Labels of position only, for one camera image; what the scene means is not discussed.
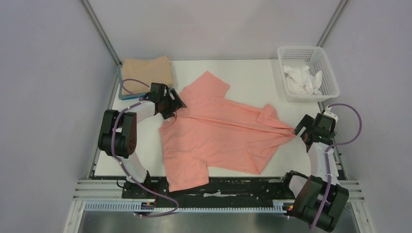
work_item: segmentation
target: white cloth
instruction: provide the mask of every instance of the white cloth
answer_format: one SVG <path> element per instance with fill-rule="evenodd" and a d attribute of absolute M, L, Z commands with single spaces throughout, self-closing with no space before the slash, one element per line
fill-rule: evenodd
<path fill-rule="evenodd" d="M 322 84 L 322 71 L 316 72 L 313 77 L 309 72 L 309 66 L 289 67 L 283 66 L 286 77 L 286 84 L 292 94 L 295 95 L 321 95 L 319 88 Z"/>

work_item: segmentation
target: shirt sleeve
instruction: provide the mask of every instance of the shirt sleeve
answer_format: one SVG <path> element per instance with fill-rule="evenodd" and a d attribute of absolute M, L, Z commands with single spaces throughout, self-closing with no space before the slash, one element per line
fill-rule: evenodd
<path fill-rule="evenodd" d="M 229 90 L 230 85 L 223 82 L 209 71 L 206 71 L 186 88 L 194 93 L 204 93 L 208 96 L 224 97 Z"/>

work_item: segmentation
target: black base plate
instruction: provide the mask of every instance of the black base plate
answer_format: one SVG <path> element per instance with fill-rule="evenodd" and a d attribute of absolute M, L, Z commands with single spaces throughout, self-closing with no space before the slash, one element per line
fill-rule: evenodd
<path fill-rule="evenodd" d="M 119 177 L 94 177 L 94 179 L 116 180 Z M 209 183 L 181 191 L 169 192 L 166 177 L 151 177 L 151 189 L 157 193 L 174 198 L 181 208 L 241 208 L 241 207 L 273 207 L 273 200 L 293 200 L 293 192 L 281 183 L 282 177 L 210 177 Z M 133 192 L 123 191 L 122 198 L 137 199 Z M 204 197 L 204 194 L 220 192 L 229 197 Z M 156 207 L 174 207 L 169 200 L 148 194 L 147 199 L 156 199 Z"/>

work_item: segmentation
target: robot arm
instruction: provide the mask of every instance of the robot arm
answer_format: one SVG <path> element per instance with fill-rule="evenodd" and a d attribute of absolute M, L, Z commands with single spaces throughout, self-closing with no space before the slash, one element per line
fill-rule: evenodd
<path fill-rule="evenodd" d="M 305 115 L 293 133 L 301 134 L 302 141 L 310 158 L 311 175 L 305 176 L 296 171 L 286 173 L 284 182 L 295 195 L 291 215 L 312 224 L 320 208 L 322 198 L 327 195 L 327 204 L 321 210 L 316 227 L 331 232 L 346 205 L 349 191 L 339 185 L 338 171 L 334 164 L 333 150 L 325 151 L 332 145 L 338 117 L 326 109 L 316 118 Z M 329 193 L 326 193 L 328 176 L 331 177 Z"/>
<path fill-rule="evenodd" d="M 117 110 L 106 110 L 103 115 L 102 126 L 99 134 L 98 147 L 112 155 L 111 143 L 114 141 L 115 154 L 120 158 L 120 163 L 127 168 L 130 175 L 139 183 L 145 182 L 150 175 L 143 167 L 135 153 L 137 144 L 136 125 L 142 120 L 160 113 L 164 119 L 174 116 L 179 108 L 186 108 L 173 88 L 162 83 L 152 83 L 150 92 L 146 93 L 141 104 L 130 108 L 120 116 L 115 138 L 112 138 L 115 121 L 119 115 Z"/>

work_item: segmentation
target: cable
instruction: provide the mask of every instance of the cable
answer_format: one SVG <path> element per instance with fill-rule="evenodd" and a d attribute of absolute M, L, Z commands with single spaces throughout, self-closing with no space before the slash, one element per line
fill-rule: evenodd
<path fill-rule="evenodd" d="M 353 141 L 355 141 L 359 137 L 359 135 L 362 131 L 362 119 L 361 119 L 361 116 L 360 116 L 359 112 L 354 107 L 350 106 L 349 104 L 345 104 L 345 103 L 334 103 L 334 104 L 329 105 L 328 107 L 333 107 L 333 106 L 345 106 L 345 107 L 348 107 L 348 108 L 352 109 L 355 112 L 356 116 L 358 117 L 359 130 L 358 130 L 358 133 L 355 135 L 355 137 L 352 138 L 351 140 L 349 140 L 347 142 L 334 143 L 334 144 L 328 146 L 325 150 L 326 170 L 327 170 L 327 173 L 328 173 L 327 186 L 326 186 L 325 194 L 324 194 L 324 196 L 322 198 L 322 201 L 321 201 L 321 204 L 319 206 L 318 212 L 316 213 L 315 218 L 313 219 L 312 225 L 310 226 L 311 231 L 313 231 L 315 229 L 316 224 L 318 223 L 319 217 L 321 216 L 323 207 L 325 206 L 326 199 L 327 199 L 327 196 L 328 196 L 329 191 L 330 191 L 330 186 L 332 185 L 332 177 L 330 175 L 329 156 L 328 156 L 327 152 L 334 146 L 342 146 L 342 145 L 347 145 L 349 143 L 352 143 Z"/>
<path fill-rule="evenodd" d="M 142 98 L 141 98 L 139 95 L 137 95 L 137 94 L 135 94 L 135 93 L 127 90 L 126 88 L 124 88 L 123 83 L 124 83 L 125 81 L 135 81 L 135 82 L 141 83 L 141 84 L 143 84 L 143 85 L 145 85 L 145 86 L 147 86 L 147 87 L 149 87 L 149 86 L 148 86 L 147 84 L 145 84 L 144 82 L 139 81 L 139 80 L 135 80 L 135 79 L 125 79 L 125 80 L 123 80 L 123 82 L 121 83 L 122 88 L 123 88 L 126 92 L 128 92 L 128 93 L 131 94 L 131 95 L 136 96 L 140 101 L 142 101 Z M 141 217 L 161 217 L 161 216 L 170 215 L 170 214 L 172 214 L 173 212 L 175 212 L 175 211 L 179 208 L 179 203 L 178 203 L 175 199 L 170 198 L 170 197 L 167 197 L 167 196 L 162 195 L 162 194 L 160 194 L 160 193 L 154 192 L 154 191 L 146 188 L 145 186 L 143 186 L 141 183 L 139 183 L 132 175 L 130 175 L 129 171 L 127 171 L 126 167 L 125 167 L 124 164 L 121 162 L 121 159 L 115 154 L 115 135 L 116 135 L 116 129 L 117 129 L 117 126 L 118 126 L 118 124 L 119 124 L 119 120 L 120 120 L 121 115 L 122 115 L 123 113 L 125 113 L 127 110 L 129 110 L 129 109 L 131 109 L 131 108 L 134 108 L 134 107 L 137 107 L 137 106 L 139 106 L 139 105 L 141 105 L 141 104 L 142 104 L 142 102 L 138 102 L 138 103 L 132 104 L 131 106 L 129 106 L 129 107 L 127 107 L 127 108 L 125 108 L 125 109 L 123 109 L 122 111 L 119 112 L 119 115 L 117 116 L 116 121 L 115 121 L 115 124 L 114 124 L 113 129 L 112 129 L 113 132 L 112 132 L 112 140 L 111 140 L 111 152 L 112 152 L 113 158 L 115 158 L 115 159 L 118 161 L 118 163 L 120 164 L 120 166 L 121 166 L 121 168 L 123 169 L 124 173 L 126 173 L 126 176 L 129 177 L 129 178 L 130 178 L 133 182 L 135 182 L 138 186 L 140 186 L 140 188 L 142 188 L 143 190 L 145 190 L 145 191 L 147 191 L 147 192 L 149 192 L 149 193 L 151 193 L 151 194 L 154 194 L 154 195 L 156 195 L 156 196 L 159 196 L 159 197 L 161 197 L 161 198 L 165 198 L 165 199 L 171 200 L 171 201 L 173 201 L 173 202 L 176 204 L 176 207 L 175 207 L 174 209 L 170 210 L 170 211 L 167 211 L 167 212 L 164 212 L 164 213 L 161 213 L 161 214 L 157 214 L 157 215 L 141 216 Z"/>
<path fill-rule="evenodd" d="M 120 186 L 120 184 L 119 184 L 119 179 L 116 180 L 116 185 L 117 185 L 117 187 L 119 187 L 119 188 L 124 188 L 124 186 Z"/>

